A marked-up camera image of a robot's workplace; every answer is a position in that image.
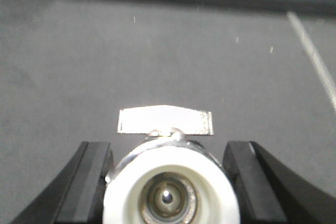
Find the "white plastic cylinder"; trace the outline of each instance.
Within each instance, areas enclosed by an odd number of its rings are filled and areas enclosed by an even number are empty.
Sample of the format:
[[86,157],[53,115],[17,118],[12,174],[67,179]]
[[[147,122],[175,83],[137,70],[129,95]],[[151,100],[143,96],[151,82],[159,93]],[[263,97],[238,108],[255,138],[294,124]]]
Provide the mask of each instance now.
[[164,146],[139,154],[108,184],[103,224],[145,224],[139,196],[151,178],[165,172],[183,175],[196,189],[198,208],[192,223],[240,223],[237,199],[223,171],[197,151]]

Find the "gray floor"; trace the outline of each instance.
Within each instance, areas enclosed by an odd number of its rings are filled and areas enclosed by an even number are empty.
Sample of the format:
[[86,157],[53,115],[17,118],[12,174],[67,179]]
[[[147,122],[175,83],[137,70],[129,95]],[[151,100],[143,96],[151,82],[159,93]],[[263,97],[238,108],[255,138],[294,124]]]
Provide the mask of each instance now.
[[[331,18],[303,17],[336,78]],[[57,175],[81,141],[118,161],[139,136],[118,110],[210,110],[228,140],[257,141],[336,196],[336,120],[285,14],[123,0],[0,0],[0,223]]]

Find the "white line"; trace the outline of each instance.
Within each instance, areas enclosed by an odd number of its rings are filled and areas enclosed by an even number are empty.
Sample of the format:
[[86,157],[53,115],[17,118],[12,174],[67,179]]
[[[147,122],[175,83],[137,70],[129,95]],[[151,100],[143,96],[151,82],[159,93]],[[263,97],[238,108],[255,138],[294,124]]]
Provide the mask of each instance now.
[[309,38],[308,33],[306,32],[302,22],[300,21],[296,13],[288,12],[287,17],[299,39],[301,40],[303,48],[310,57],[310,60],[315,67],[316,73],[318,74],[320,81],[322,82],[324,89],[330,99],[330,102],[336,112],[336,86],[331,75],[329,74],[326,64],[324,64],[319,52]]

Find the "metal tab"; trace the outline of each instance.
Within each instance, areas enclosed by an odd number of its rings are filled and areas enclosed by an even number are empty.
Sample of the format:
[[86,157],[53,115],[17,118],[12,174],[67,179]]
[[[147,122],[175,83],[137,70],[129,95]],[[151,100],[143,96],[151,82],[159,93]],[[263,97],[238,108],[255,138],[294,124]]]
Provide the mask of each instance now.
[[120,110],[118,133],[148,134],[155,129],[177,128],[186,135],[213,135],[210,111],[169,105]]

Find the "metal ring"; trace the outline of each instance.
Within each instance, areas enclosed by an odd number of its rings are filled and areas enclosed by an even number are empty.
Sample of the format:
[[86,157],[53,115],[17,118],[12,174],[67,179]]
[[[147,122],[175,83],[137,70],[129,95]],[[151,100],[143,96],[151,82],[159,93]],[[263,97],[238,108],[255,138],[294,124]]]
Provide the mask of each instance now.
[[[160,182],[160,179],[175,180],[181,183],[187,194],[187,205],[183,207],[183,209],[177,216],[167,218],[167,221],[165,221],[164,218],[153,214],[151,207],[148,206],[149,190],[152,188],[153,185],[155,185],[155,183]],[[145,221],[146,224],[189,224],[193,221],[194,216],[197,212],[197,205],[197,193],[193,185],[184,176],[176,173],[162,173],[154,176],[144,186],[142,193],[139,197],[139,211],[141,213],[142,219]]]

